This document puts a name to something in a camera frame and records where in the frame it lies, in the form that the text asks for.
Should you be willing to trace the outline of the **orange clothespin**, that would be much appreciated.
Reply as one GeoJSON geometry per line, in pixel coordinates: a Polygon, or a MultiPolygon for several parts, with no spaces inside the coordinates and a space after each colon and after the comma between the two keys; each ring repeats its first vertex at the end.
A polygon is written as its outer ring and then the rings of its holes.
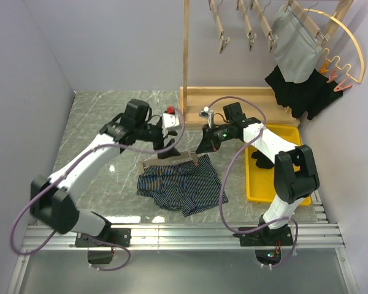
{"type": "Polygon", "coordinates": [[[329,63],[327,61],[325,61],[324,64],[319,69],[319,73],[325,74],[325,73],[329,72],[328,65],[329,65],[329,63]]]}

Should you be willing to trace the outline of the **yellow plastic tray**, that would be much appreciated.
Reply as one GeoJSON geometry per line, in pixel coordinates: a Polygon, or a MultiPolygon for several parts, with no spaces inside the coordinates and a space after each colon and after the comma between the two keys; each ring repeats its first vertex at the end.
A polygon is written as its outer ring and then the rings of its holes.
{"type": "Polygon", "coordinates": [[[256,203],[272,203],[274,197],[292,204],[296,200],[308,206],[306,198],[320,185],[312,149],[303,145],[298,128],[252,124],[243,130],[245,150],[247,200],[256,203]],[[261,151],[273,163],[274,168],[258,168],[251,154],[261,151]]]}

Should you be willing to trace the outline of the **wooden clip hanger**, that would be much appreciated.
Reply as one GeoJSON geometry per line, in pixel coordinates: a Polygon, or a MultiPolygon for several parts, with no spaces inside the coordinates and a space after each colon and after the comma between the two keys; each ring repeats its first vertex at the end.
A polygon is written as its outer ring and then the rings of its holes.
{"type": "Polygon", "coordinates": [[[152,166],[171,166],[171,165],[179,165],[183,164],[185,162],[192,162],[194,165],[198,165],[199,158],[195,152],[188,152],[184,151],[179,156],[172,156],[166,159],[147,159],[144,161],[139,161],[137,163],[138,166],[138,172],[140,174],[143,174],[145,172],[145,169],[152,166]]]}
{"type": "Polygon", "coordinates": [[[323,46],[328,41],[327,36],[321,32],[320,27],[312,20],[298,1],[286,1],[284,11],[286,12],[288,8],[290,8],[307,32],[318,41],[318,45],[323,46]]]}
{"type": "Polygon", "coordinates": [[[237,0],[236,10],[240,12],[240,17],[244,24],[245,35],[248,40],[248,51],[252,51],[257,35],[251,27],[250,18],[248,16],[247,7],[244,3],[244,0],[237,0]]]}
{"type": "Polygon", "coordinates": [[[274,32],[264,14],[264,9],[260,6],[258,0],[250,0],[250,9],[253,10],[261,25],[263,34],[267,40],[268,51],[271,53],[277,47],[278,37],[274,32]]]}
{"type": "Polygon", "coordinates": [[[215,0],[208,0],[208,3],[209,3],[209,9],[212,12],[213,19],[217,27],[218,38],[219,38],[218,53],[222,54],[225,51],[226,47],[229,45],[231,38],[226,37],[224,35],[223,25],[222,25],[222,22],[221,22],[219,13],[218,13],[218,6],[215,0]]]}

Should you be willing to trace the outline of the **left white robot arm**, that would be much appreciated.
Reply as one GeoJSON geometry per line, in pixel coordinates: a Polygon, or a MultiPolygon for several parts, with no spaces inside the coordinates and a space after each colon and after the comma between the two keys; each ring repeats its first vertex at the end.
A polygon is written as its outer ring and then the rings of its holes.
{"type": "Polygon", "coordinates": [[[97,246],[111,246],[116,242],[112,224],[104,216],[80,209],[76,200],[100,169],[125,150],[134,150],[137,141],[150,142],[150,154],[176,156],[175,140],[165,143],[168,135],[183,135],[183,113],[169,107],[159,116],[158,122],[150,120],[150,105],[131,99],[124,112],[104,124],[92,142],[67,165],[48,178],[38,176],[31,183],[30,214],[48,225],[54,232],[88,235],[97,246]]]}

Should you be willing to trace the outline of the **aluminium mounting rail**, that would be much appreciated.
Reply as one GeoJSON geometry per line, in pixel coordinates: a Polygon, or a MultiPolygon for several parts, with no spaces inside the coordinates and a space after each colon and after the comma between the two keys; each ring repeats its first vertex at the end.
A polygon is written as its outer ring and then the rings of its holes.
{"type": "MultiPolygon", "coordinates": [[[[296,249],[335,249],[347,292],[360,293],[339,226],[329,222],[323,203],[315,194],[310,197],[311,205],[298,206],[293,214],[293,218],[299,218],[296,249]]],[[[86,197],[83,196],[78,204],[81,204],[81,208],[91,208],[98,213],[107,213],[105,217],[115,228],[131,228],[129,248],[131,252],[135,250],[250,249],[250,247],[239,246],[239,239],[234,238],[233,232],[221,222],[217,208],[184,218],[181,213],[158,210],[151,200],[140,196],[116,199],[124,200],[124,204],[121,202],[113,204],[113,198],[112,201],[109,200],[109,197],[102,197],[100,200],[94,197],[86,203],[86,197]]],[[[231,223],[231,226],[256,226],[260,214],[266,210],[266,204],[233,200],[235,199],[230,199],[227,203],[228,217],[233,216],[234,220],[238,221],[255,220],[255,218],[257,220],[231,223]]],[[[44,240],[49,234],[50,229],[42,224],[30,225],[23,245],[26,247],[33,240],[44,240]]],[[[75,237],[77,237],[76,233],[55,235],[42,250],[87,249],[87,247],[76,248],[75,237]]],[[[7,293],[20,293],[30,257],[18,257],[7,293]]]]}

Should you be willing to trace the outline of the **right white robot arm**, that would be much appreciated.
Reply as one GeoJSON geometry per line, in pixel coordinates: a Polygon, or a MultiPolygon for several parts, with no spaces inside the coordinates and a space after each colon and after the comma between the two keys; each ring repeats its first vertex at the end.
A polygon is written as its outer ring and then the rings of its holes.
{"type": "Polygon", "coordinates": [[[285,235],[296,208],[320,186],[312,149],[283,139],[255,117],[246,117],[238,102],[224,106],[223,111],[226,123],[221,125],[214,123],[210,107],[199,112],[208,122],[202,127],[202,141],[196,153],[216,152],[222,142],[239,139],[271,161],[276,192],[272,203],[259,218],[257,227],[240,228],[234,233],[262,246],[273,246],[285,235]]]}

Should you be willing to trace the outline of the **pink clothespin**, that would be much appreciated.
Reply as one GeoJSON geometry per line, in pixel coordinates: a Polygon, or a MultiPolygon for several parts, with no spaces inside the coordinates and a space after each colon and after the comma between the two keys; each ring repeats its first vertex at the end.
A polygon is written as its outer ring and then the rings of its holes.
{"type": "Polygon", "coordinates": [[[332,72],[329,74],[328,80],[326,81],[326,83],[332,83],[333,81],[336,81],[337,78],[338,78],[337,68],[334,68],[332,72]]]}
{"type": "Polygon", "coordinates": [[[346,91],[350,89],[353,86],[353,84],[350,83],[350,81],[351,81],[350,76],[347,76],[346,78],[344,78],[340,83],[338,83],[335,86],[334,92],[346,91]]]}

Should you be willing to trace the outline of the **black hanging underwear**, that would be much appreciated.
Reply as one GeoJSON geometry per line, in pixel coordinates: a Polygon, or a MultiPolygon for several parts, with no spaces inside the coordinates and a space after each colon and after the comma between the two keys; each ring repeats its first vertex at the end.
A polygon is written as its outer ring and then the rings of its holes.
{"type": "Polygon", "coordinates": [[[294,118],[307,113],[307,119],[311,120],[343,96],[342,90],[334,90],[337,83],[328,82],[317,70],[305,82],[293,83],[285,81],[279,67],[275,67],[265,81],[273,89],[277,103],[290,108],[294,118]]]}

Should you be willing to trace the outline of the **wooden drying rack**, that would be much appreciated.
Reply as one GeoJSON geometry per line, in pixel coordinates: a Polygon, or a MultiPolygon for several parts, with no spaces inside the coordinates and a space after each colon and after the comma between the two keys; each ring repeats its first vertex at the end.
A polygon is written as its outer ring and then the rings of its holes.
{"type": "MultiPolygon", "coordinates": [[[[342,20],[349,11],[352,1],[340,1],[338,8],[332,16],[342,20]]],[[[199,112],[204,107],[210,107],[216,112],[223,111],[223,105],[233,103],[233,97],[244,99],[242,110],[252,116],[261,117],[259,111],[252,107],[249,102],[257,105],[266,115],[267,122],[272,125],[294,126],[300,125],[300,120],[292,117],[291,109],[283,108],[276,103],[274,91],[270,87],[224,87],[224,86],[191,86],[188,82],[188,36],[189,36],[189,2],[184,5],[185,25],[184,25],[184,46],[183,46],[183,83],[180,88],[179,104],[183,112],[185,122],[189,130],[200,130],[204,122],[199,117],[199,112]]],[[[334,34],[339,26],[329,20],[327,32],[334,34]]],[[[338,70],[345,71],[352,67],[346,64],[337,67],[338,70]]]]}

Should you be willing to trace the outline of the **black underwear in tray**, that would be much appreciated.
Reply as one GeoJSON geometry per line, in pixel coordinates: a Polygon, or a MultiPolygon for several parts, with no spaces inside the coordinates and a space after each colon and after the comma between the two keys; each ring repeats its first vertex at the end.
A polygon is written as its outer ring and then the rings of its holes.
{"type": "Polygon", "coordinates": [[[258,168],[270,170],[275,166],[274,163],[259,150],[253,152],[251,158],[255,160],[255,165],[258,168]]]}

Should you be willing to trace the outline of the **striped navy underwear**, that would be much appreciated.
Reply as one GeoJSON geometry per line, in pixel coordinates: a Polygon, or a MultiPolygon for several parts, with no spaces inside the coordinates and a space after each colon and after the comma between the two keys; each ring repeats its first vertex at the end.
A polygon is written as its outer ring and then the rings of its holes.
{"type": "Polygon", "coordinates": [[[137,195],[185,217],[217,207],[220,190],[220,178],[208,155],[199,157],[196,164],[147,167],[137,180],[137,195]]]}

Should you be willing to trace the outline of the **gold semicircle clip hanger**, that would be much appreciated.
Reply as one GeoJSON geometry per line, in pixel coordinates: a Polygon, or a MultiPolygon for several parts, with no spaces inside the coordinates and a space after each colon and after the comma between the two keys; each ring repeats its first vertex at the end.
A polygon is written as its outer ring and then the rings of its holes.
{"type": "Polygon", "coordinates": [[[345,33],[349,36],[350,40],[353,42],[353,45],[355,46],[357,54],[358,54],[358,58],[359,58],[359,62],[360,62],[360,73],[359,73],[359,77],[355,78],[354,76],[350,75],[350,70],[351,70],[351,67],[350,67],[347,70],[347,75],[350,76],[350,78],[353,81],[361,84],[363,79],[364,79],[366,64],[365,64],[365,61],[364,61],[364,55],[362,53],[361,47],[360,47],[356,37],[354,36],[354,34],[340,20],[336,19],[336,17],[334,17],[334,16],[332,16],[332,15],[326,13],[326,12],[316,10],[316,9],[309,9],[309,8],[304,8],[304,10],[306,12],[317,13],[318,15],[322,15],[322,16],[328,18],[333,23],[337,24],[340,28],[342,28],[345,31],[345,33]]]}

